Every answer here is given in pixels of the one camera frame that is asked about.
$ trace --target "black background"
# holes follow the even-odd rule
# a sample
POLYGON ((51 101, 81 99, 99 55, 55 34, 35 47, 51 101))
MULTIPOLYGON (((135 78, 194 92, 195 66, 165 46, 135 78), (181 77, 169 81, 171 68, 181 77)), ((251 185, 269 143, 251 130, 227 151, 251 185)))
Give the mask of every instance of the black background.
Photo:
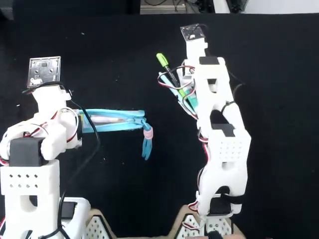
MULTIPOLYGON (((141 130, 102 133, 99 155, 68 196, 87 198, 119 237, 167 234, 180 207, 195 198, 205 156, 195 121, 157 84, 162 69, 155 54, 179 65, 186 57, 179 27, 193 23, 209 27, 211 54, 224 57, 246 84, 236 101, 252 143, 247 197, 235 223, 253 239, 317 238, 318 14, 7 23, 0 28, 0 133, 36 112, 35 100, 20 93, 29 58, 61 56, 61 80, 74 91, 74 101, 86 108, 143 109, 155 131, 146 162, 141 130)), ((62 188, 94 143, 93 135, 86 135, 81 149, 61 155, 62 188)))

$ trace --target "red wire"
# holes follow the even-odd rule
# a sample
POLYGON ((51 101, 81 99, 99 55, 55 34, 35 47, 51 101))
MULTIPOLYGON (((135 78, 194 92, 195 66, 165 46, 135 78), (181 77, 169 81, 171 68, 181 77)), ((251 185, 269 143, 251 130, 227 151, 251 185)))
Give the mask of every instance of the red wire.
MULTIPOLYGON (((56 115, 58 114, 58 111, 55 112, 55 114, 51 117, 51 120, 54 119, 56 117, 56 115)), ((37 133, 40 130, 40 128, 35 129, 32 133, 25 135, 24 137, 32 137, 33 134, 37 133)))
POLYGON ((3 227, 3 223, 5 221, 5 217, 2 218, 1 222, 0 222, 0 229, 3 227))
POLYGON ((0 161, 2 163, 2 165, 9 165, 9 163, 7 161, 5 161, 3 158, 0 157, 0 161))
POLYGON ((210 158, 209 158, 209 154, 208 154, 208 149, 207 149, 207 144, 206 143, 203 143, 203 148, 204 148, 206 159, 207 159, 207 162, 208 162, 210 160, 210 158))
POLYGON ((191 224, 188 224, 188 223, 185 223, 185 222, 182 222, 182 224, 183 224, 183 226, 186 225, 186 228, 187 228, 187 229, 189 229, 189 230, 191 230, 191 231, 195 230, 195 231, 198 231, 198 233, 199 233, 199 229, 198 229, 198 228, 195 228, 195 227, 192 226, 191 224))

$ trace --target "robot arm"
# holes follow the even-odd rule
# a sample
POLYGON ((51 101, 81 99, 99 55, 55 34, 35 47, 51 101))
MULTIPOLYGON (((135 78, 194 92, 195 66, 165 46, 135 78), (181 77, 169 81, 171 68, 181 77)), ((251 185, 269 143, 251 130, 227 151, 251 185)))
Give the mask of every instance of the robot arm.
POLYGON ((187 94, 180 104, 197 120, 198 138, 207 155, 207 164, 198 176, 196 201, 189 207, 204 221, 230 217, 241 211, 238 197, 244 195, 247 184, 251 137, 234 102, 225 60, 206 55, 208 45, 200 24, 180 29, 187 53, 177 69, 181 88, 187 94), (221 112, 228 123, 211 121, 212 111, 221 112))

